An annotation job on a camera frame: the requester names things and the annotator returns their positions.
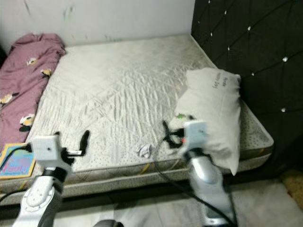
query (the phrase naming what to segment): wire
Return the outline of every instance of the wire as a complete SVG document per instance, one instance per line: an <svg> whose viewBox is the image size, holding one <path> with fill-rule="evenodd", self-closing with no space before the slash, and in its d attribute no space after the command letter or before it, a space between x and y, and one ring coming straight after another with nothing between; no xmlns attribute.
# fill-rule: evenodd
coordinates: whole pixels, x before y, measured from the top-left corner
<svg viewBox="0 0 303 227"><path fill-rule="evenodd" d="M3 195L1 198L0 198L0 203L8 196L12 195L12 194L15 194L15 193L19 193L19 192L24 192L24 190L14 190L14 191L11 191L11 192L8 192L6 193L5 195Z"/></svg>
<svg viewBox="0 0 303 227"><path fill-rule="evenodd" d="M31 152L31 147L30 147L30 144L27 144L26 146L22 146L22 147L18 147L18 148L13 149L13 150L9 153L9 155L7 155L7 156L5 157L3 163L2 163L2 165L1 165L1 167L0 167L0 170L2 170L2 169L4 168L5 164L6 164L7 161L10 159L10 157L15 153L16 150L27 150L27 151Z"/></svg>
<svg viewBox="0 0 303 227"><path fill-rule="evenodd" d="M157 145L156 149L155 149L155 153L154 153L154 165L155 168L157 170L157 172L159 173L159 175L166 180L167 182L171 183L173 186L175 186L176 188L178 188L180 191L182 191L183 193L185 193L187 196L195 199L196 201L200 202L201 204L207 206L208 208L210 208L211 210L213 210L214 212L216 212L217 214L219 214L222 218L224 218L228 224L232 227L235 227L235 223L232 222L229 217L227 217L222 211L220 211L219 209L217 209L216 207L214 207L213 205L209 204L208 202L200 199L199 197L197 197L195 194L193 194L192 192L188 191L186 188L184 188L183 186L181 186L180 184L178 184L177 182L175 182L174 180L170 179L166 174L164 174L159 168L158 168L158 162L157 162L157 154L158 151L163 143L163 141L166 139L166 137L164 137Z"/></svg>

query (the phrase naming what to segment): tufted headboard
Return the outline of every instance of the tufted headboard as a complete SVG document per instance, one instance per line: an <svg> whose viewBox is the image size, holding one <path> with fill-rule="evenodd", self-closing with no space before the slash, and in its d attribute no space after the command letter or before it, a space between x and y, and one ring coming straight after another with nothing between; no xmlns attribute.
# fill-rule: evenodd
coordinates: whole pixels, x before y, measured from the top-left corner
<svg viewBox="0 0 303 227"><path fill-rule="evenodd" d="M218 68L241 75L241 97L274 138L276 157L303 134L302 24L301 0L195 3L192 36Z"/></svg>

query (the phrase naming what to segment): black headboard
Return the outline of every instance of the black headboard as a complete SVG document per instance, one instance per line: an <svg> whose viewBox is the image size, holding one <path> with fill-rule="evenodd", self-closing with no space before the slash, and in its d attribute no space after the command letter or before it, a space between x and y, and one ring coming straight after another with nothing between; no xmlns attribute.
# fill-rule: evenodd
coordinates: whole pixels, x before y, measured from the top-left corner
<svg viewBox="0 0 303 227"><path fill-rule="evenodd" d="M283 152L303 134L303 1L196 0L192 36Z"/></svg>

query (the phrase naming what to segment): pillow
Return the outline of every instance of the pillow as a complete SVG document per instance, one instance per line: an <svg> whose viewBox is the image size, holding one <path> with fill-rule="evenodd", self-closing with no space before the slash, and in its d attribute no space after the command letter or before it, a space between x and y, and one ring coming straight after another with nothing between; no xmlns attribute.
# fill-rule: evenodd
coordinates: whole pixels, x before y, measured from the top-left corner
<svg viewBox="0 0 303 227"><path fill-rule="evenodd" d="M214 164L235 175L240 157L240 75L203 68L187 71L187 90L178 100L176 117L170 122L180 128L186 116L206 122L205 153Z"/></svg>

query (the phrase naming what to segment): mattress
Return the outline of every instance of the mattress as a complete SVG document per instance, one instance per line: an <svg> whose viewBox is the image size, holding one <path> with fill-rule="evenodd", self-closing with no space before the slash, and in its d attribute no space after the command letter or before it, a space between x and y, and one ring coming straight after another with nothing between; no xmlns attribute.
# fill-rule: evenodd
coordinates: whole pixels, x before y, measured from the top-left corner
<svg viewBox="0 0 303 227"><path fill-rule="evenodd" d="M161 121L175 117L186 71L215 65L189 35L72 46L66 52L40 99L27 139L60 131L62 145L75 150L84 131L91 131L87 154L76 159L64 196L162 182L150 165L152 158L137 155L138 147L156 146L163 136ZM241 102L238 171L263 164L272 146L270 135ZM173 179L186 179L184 162L167 147L158 160ZM31 178L1 182L1 191L25 181L26 188L41 171L37 164Z"/></svg>

